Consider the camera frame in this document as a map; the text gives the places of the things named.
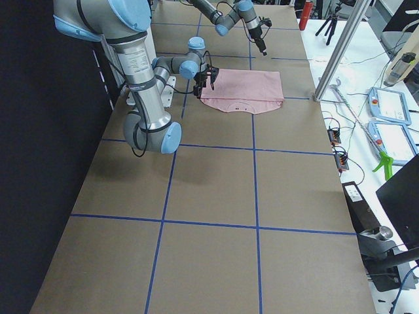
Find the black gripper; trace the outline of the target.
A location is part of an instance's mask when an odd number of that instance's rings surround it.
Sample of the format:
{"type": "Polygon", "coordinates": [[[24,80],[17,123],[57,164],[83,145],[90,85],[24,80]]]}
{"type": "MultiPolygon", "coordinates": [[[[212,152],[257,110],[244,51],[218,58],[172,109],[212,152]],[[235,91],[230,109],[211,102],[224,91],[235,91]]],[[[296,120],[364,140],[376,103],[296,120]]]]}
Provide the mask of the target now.
{"type": "Polygon", "coordinates": [[[262,26],[271,27],[272,21],[270,18],[254,18],[251,21],[247,22],[247,30],[250,34],[250,37],[254,40],[257,44],[257,48],[259,52],[266,56],[266,45],[263,40],[263,31],[261,29],[262,26]]]}
{"type": "Polygon", "coordinates": [[[207,87],[207,80],[209,79],[209,85],[214,90],[214,83],[219,74],[219,69],[212,65],[205,65],[204,70],[197,73],[194,77],[195,85],[193,86],[193,94],[196,98],[200,98],[202,90],[207,87]]]}

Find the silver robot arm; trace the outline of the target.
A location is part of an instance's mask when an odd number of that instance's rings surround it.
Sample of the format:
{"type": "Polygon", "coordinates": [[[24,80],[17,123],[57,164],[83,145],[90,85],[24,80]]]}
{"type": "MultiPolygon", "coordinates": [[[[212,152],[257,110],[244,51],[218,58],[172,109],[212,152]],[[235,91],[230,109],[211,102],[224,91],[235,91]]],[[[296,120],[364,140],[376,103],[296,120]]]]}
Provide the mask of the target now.
{"type": "Polygon", "coordinates": [[[136,104],[124,123],[124,137],[131,148],[175,152],[182,129],[165,111],[161,94],[172,74],[195,80],[192,92],[196,97],[207,83],[215,82],[219,70],[207,62],[203,38],[191,38],[184,56],[150,60],[145,44],[151,25],[147,1],[55,1],[54,20],[64,35],[85,41],[104,39],[115,50],[136,104]]]}
{"type": "Polygon", "coordinates": [[[187,3],[197,8],[215,26],[215,30],[220,36],[225,36],[239,21],[242,21],[247,29],[249,42],[254,43],[262,55],[267,55],[262,26],[270,29],[272,21],[270,18],[258,16],[252,1],[238,1],[231,6],[230,11],[226,14],[209,1],[192,0],[187,3]]]}

